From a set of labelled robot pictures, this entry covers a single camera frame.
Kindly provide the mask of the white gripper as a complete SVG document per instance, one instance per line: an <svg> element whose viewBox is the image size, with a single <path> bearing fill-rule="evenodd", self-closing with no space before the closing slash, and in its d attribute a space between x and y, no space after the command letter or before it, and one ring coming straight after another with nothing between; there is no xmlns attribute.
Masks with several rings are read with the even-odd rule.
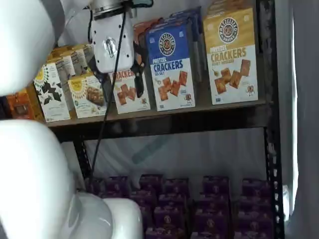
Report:
<svg viewBox="0 0 319 239"><path fill-rule="evenodd" d="M108 73L130 70L135 75L137 97L144 93L143 72L146 50L134 41L133 25L126 11L93 13L91 25L94 56L88 67L99 80L105 101L111 99L111 79Z"/></svg>

